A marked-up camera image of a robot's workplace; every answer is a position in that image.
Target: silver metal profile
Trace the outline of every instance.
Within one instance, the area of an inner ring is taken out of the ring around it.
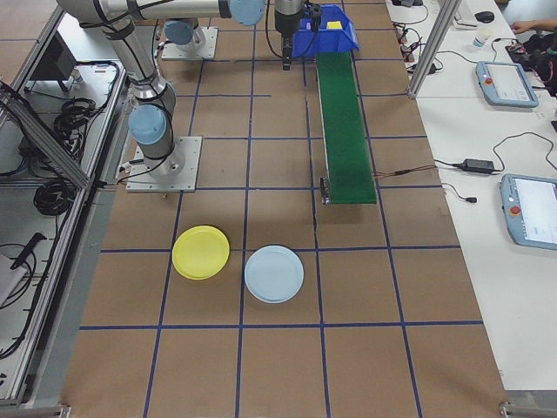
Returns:
[[[423,85],[424,80],[429,73],[433,60],[443,43],[446,32],[452,24],[454,14],[459,6],[460,0],[447,0],[441,6],[439,15],[437,16],[429,38],[427,39],[426,48],[424,48],[423,52],[419,56],[418,65],[416,65],[416,70],[414,71],[412,80],[408,86],[408,96],[410,98],[416,98],[418,96],[419,89],[421,88],[421,85]]]
[[[90,178],[81,170],[75,161],[62,146],[52,137],[49,131],[41,125],[29,110],[13,99],[4,89],[0,89],[0,100],[21,119],[24,129],[29,134],[29,140],[46,155],[64,176],[78,188],[89,186]]]
[[[0,411],[0,418],[69,418],[70,407],[59,406],[49,408],[13,409]]]
[[[557,418],[557,409],[526,408],[502,403],[500,405],[502,418],[516,416],[520,418]]]

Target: metal mounting plate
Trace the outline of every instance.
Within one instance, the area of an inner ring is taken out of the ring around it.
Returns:
[[[185,156],[185,166],[175,176],[165,179],[153,178],[151,173],[146,173],[129,179],[125,189],[128,192],[195,192],[198,180],[199,156],[201,155],[201,137],[178,137],[176,138],[177,151]],[[143,158],[143,153],[136,150],[134,159]],[[134,165],[130,175],[145,172],[147,169],[143,164]]]
[[[176,44],[166,44],[163,49],[164,61],[201,61],[215,58],[218,28],[201,28],[205,34],[205,45],[199,49],[182,51]]]

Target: yellow plate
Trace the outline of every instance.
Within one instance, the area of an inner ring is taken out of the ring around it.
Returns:
[[[172,248],[172,264],[178,273],[192,280],[214,276],[230,255],[226,236],[214,226],[194,226],[180,235]]]

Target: black connector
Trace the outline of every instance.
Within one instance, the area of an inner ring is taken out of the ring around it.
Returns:
[[[492,174],[496,171],[493,166],[493,161],[486,159],[467,158],[460,164],[454,164],[453,166],[463,172],[477,172],[479,174]]]

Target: white table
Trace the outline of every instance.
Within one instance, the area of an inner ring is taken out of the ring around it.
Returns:
[[[493,37],[513,36],[493,1],[467,1],[472,11],[493,11],[495,20],[489,24]],[[436,0],[425,0],[425,4],[429,18],[411,26],[424,40],[439,12]],[[389,0],[387,5],[395,21],[411,22],[425,15],[420,7],[395,7]],[[475,30],[451,27],[441,50],[457,51],[473,61],[493,60],[489,45],[479,51],[471,46],[474,34]],[[497,61],[510,61],[506,44],[495,43]],[[550,124],[557,100],[546,91],[536,92],[540,106],[533,110],[493,107],[483,98],[473,64],[454,54],[438,57],[445,68],[426,78],[417,99],[435,158],[447,162],[490,159],[500,168],[492,148],[508,135],[533,131],[557,143]],[[555,178],[557,172],[544,159],[548,149],[547,142],[527,136],[509,139],[498,151],[507,166],[505,172]],[[550,159],[557,164],[557,152]],[[557,253],[512,242],[501,211],[500,175],[441,168],[440,177],[463,196],[478,198],[471,205],[450,190],[446,194],[505,389],[557,389]]]

